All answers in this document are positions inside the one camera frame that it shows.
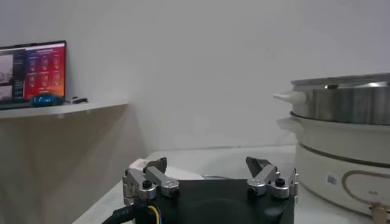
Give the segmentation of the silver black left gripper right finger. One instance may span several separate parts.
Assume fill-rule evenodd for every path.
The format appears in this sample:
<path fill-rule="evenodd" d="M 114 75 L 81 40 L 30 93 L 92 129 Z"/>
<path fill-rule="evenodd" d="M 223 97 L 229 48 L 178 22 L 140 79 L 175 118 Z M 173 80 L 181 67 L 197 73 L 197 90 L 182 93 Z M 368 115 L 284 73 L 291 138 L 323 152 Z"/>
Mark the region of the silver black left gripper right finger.
<path fill-rule="evenodd" d="M 247 167 L 252 178 L 247 180 L 249 198 L 255 199 L 264 196 L 269 190 L 276 199 L 292 197 L 297 203 L 299 173 L 293 165 L 280 170 L 266 159 L 253 157 L 246 158 Z"/>

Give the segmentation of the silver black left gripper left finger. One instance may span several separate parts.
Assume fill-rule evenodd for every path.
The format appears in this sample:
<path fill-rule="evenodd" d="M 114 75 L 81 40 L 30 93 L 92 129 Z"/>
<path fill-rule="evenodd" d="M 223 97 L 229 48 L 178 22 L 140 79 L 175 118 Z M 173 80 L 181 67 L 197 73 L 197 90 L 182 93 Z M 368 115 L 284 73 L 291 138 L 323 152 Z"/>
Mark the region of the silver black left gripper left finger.
<path fill-rule="evenodd" d="M 135 200 L 155 200 L 158 192 L 165 198 L 178 198 L 179 181 L 165 175 L 167 166 L 165 157 L 155 161 L 139 159 L 131 164 L 122 176 L 124 204 L 131 205 Z"/>

